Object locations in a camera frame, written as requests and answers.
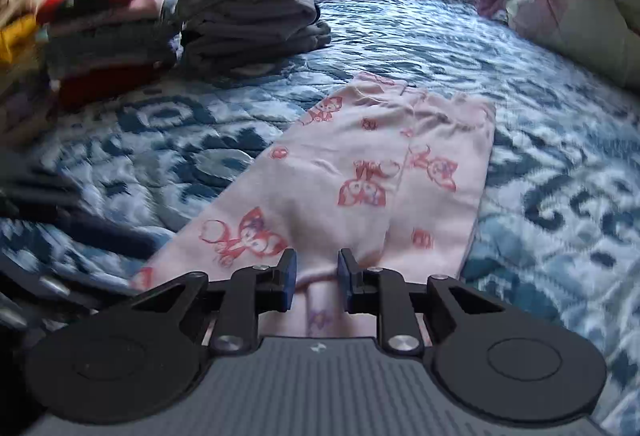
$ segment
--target gray folded garment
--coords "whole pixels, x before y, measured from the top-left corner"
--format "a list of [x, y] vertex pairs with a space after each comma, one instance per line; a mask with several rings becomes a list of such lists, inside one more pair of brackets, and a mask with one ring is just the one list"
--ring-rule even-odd
[[324, 21], [302, 28], [285, 41], [273, 44], [252, 44], [246, 41], [231, 41], [233, 50], [225, 50], [228, 41], [210, 43], [207, 48], [202, 44], [197, 49], [185, 48], [184, 61], [188, 66], [203, 73], [218, 73], [247, 64], [269, 62], [280, 57], [305, 54], [331, 43], [331, 28]]
[[287, 41], [318, 18], [314, 0], [215, 1], [187, 23], [187, 31], [204, 36], [194, 43], [221, 38], [262, 44]]

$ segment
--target stack of gray clothes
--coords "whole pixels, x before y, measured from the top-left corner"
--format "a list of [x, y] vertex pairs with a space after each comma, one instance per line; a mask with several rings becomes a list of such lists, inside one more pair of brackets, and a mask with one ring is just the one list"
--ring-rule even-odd
[[314, 0], [178, 0], [183, 63], [205, 73], [310, 52], [331, 42]]

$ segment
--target blue and white bedspread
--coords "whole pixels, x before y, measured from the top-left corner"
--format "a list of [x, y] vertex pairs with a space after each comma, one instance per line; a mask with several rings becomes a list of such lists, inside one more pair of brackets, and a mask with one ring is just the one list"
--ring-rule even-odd
[[[463, 278], [592, 340], [610, 369], [597, 421], [640, 434], [640, 102], [464, 0], [320, 4], [330, 48], [257, 77], [176, 73], [67, 117], [38, 155], [77, 178], [98, 214], [162, 242], [360, 70], [489, 97], [495, 146]], [[0, 241], [34, 270], [126, 280], [141, 264], [53, 228], [5, 221]]]

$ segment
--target bed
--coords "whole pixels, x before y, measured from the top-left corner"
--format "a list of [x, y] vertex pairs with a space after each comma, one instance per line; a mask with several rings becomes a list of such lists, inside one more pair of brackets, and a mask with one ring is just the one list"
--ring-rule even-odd
[[[590, 339], [609, 379], [596, 420], [640, 432], [640, 102], [477, 17], [472, 0], [320, 0], [330, 48], [267, 74], [161, 82], [62, 119], [36, 146], [94, 211], [162, 244], [302, 113], [366, 70], [491, 98], [497, 129], [462, 277]], [[5, 220], [5, 254], [37, 272], [125, 283], [141, 261]]]

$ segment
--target mattress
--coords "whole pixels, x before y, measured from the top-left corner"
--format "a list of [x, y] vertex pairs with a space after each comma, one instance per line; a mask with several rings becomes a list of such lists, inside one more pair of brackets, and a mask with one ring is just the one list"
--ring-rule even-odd
[[[361, 70], [482, 95], [495, 145], [462, 277], [591, 340], [609, 366], [595, 413], [640, 431], [640, 102], [478, 18], [467, 0], [320, 0], [331, 47], [211, 80], [159, 83], [61, 120], [35, 148], [72, 175], [98, 215], [161, 245], [327, 94]], [[2, 221], [21, 266], [125, 283], [141, 261], [52, 227]]]

